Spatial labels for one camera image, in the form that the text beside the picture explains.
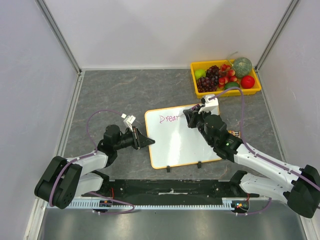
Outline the white marker with purple cap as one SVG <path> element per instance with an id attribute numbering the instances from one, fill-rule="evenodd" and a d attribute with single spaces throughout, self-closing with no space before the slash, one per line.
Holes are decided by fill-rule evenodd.
<path id="1" fill-rule="evenodd" d="M 193 105 L 193 106 L 189 106 L 189 107 L 183 107 L 181 108 L 181 110 L 179 111 L 179 114 L 177 115 L 178 117 L 183 117 L 186 116 L 185 113 L 189 113 L 195 110 L 198 110 L 200 107 L 200 105 Z"/>

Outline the orange framed whiteboard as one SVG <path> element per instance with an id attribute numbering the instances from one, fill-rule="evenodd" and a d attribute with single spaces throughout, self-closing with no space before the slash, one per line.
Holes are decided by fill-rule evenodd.
<path id="1" fill-rule="evenodd" d="M 154 169 L 179 167 L 221 158 L 206 143 L 197 128 L 189 128 L 186 117 L 178 117 L 181 108 L 193 105 L 159 108 L 145 112 L 146 133 L 155 143 L 149 146 Z"/>

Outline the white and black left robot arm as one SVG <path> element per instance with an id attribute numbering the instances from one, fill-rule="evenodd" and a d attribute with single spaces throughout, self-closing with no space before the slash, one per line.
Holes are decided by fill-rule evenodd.
<path id="1" fill-rule="evenodd" d="M 134 126 L 121 132 L 118 125 L 108 125 L 94 151 L 76 158 L 52 158 L 35 186 L 34 194 L 59 209 L 65 209 L 75 197 L 89 192 L 104 197 L 109 193 L 110 185 L 98 170 L 109 167 L 118 157 L 119 150 L 128 147 L 139 150 L 155 143 Z"/>

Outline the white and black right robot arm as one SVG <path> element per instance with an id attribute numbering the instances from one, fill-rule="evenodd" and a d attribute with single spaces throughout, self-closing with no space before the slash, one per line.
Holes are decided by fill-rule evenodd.
<path id="1" fill-rule="evenodd" d="M 320 206 L 320 174 L 311 166 L 299 167 L 271 157 L 227 131 L 219 115 L 201 112 L 200 107 L 185 109 L 190 129 L 197 129 L 218 157 L 248 167 L 262 177 L 238 171 L 229 191 L 235 197 L 258 194 L 287 204 L 295 213 L 311 219 Z"/>

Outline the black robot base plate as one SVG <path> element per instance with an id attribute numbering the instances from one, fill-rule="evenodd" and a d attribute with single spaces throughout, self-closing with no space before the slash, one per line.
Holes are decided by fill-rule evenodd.
<path id="1" fill-rule="evenodd" d="M 233 182 L 210 179 L 116 179 L 104 181 L 97 193 L 135 206 L 220 205 L 223 198 L 248 197 Z"/>

